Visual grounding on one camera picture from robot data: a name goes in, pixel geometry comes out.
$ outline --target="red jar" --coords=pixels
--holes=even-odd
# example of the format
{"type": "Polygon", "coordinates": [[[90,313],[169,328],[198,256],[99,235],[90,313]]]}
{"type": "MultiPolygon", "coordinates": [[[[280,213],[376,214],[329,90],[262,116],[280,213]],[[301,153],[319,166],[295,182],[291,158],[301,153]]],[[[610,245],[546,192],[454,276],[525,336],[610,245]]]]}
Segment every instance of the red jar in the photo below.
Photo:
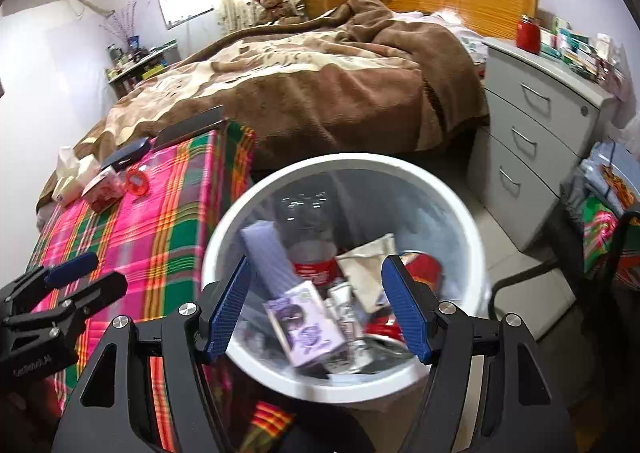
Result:
{"type": "Polygon", "coordinates": [[[540,27],[529,16],[522,16],[516,33],[516,47],[538,54],[540,52],[540,27]]]}

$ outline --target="blue gripper pad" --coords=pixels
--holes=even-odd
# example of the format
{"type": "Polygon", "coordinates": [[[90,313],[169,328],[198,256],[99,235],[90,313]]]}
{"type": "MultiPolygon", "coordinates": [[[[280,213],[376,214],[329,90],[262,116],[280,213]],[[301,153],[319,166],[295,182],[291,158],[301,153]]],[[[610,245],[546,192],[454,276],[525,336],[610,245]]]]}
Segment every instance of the blue gripper pad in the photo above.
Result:
{"type": "Polygon", "coordinates": [[[98,256],[95,253],[83,253],[51,269],[44,281],[54,289],[62,289],[72,281],[91,274],[97,268],[98,256]]]}
{"type": "Polygon", "coordinates": [[[249,292],[251,278],[251,263],[244,256],[229,281],[226,292],[222,296],[222,301],[210,321],[209,343],[207,343],[206,350],[207,356],[212,361],[226,351],[231,334],[236,328],[246,294],[249,292]]]}
{"type": "Polygon", "coordinates": [[[389,257],[382,263],[382,287],[398,319],[409,351],[417,356],[420,362],[426,363],[431,356],[431,349],[427,344],[427,321],[404,284],[400,271],[389,257]]]}

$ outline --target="gray drawer cabinet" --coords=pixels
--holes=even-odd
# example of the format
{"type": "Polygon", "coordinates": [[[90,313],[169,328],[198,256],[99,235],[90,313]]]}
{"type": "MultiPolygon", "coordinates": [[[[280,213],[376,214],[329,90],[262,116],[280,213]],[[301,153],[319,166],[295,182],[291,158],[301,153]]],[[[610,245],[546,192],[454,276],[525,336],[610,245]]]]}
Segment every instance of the gray drawer cabinet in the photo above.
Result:
{"type": "Polygon", "coordinates": [[[555,205],[560,182],[601,137],[616,99],[512,41],[484,42],[490,125],[476,134],[467,182],[522,251],[555,205]]]}

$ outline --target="coca-cola bottle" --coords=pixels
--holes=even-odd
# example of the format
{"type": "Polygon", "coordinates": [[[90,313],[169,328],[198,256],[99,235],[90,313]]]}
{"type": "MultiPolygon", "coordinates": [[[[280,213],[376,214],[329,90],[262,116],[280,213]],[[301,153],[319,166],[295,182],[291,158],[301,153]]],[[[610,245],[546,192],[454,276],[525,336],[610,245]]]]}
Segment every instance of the coca-cola bottle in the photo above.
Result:
{"type": "Polygon", "coordinates": [[[310,279],[324,297],[337,276],[331,202],[324,192],[283,198],[280,235],[296,274],[310,279]]]}

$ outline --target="trash can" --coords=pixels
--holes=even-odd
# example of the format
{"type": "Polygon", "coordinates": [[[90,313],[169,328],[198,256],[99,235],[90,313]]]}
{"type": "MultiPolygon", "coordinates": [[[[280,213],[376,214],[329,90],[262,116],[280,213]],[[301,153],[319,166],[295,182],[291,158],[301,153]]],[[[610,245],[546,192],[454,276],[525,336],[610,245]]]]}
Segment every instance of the trash can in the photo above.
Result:
{"type": "MultiPolygon", "coordinates": [[[[298,162],[246,191],[231,205],[209,241],[203,287],[232,274],[246,253],[241,228],[256,220],[275,220],[277,202],[308,191],[322,191],[334,198],[339,207],[334,224],[342,233],[337,239],[347,235],[360,245],[393,233],[399,252],[422,251],[440,260],[444,273],[441,299],[454,301],[472,316],[486,310],[484,250],[478,228],[460,198],[415,165],[367,153],[298,162]]],[[[261,305],[267,296],[254,278],[238,326],[248,320],[265,331],[271,328],[261,305]]],[[[262,385],[296,399],[356,407],[373,402],[375,407],[376,401],[391,401],[429,372],[429,367],[411,357],[379,373],[345,375],[339,380],[302,375],[278,351],[256,349],[242,341],[238,326],[227,356],[262,385]]],[[[278,346],[277,341],[267,339],[266,343],[267,348],[278,346]]]]}

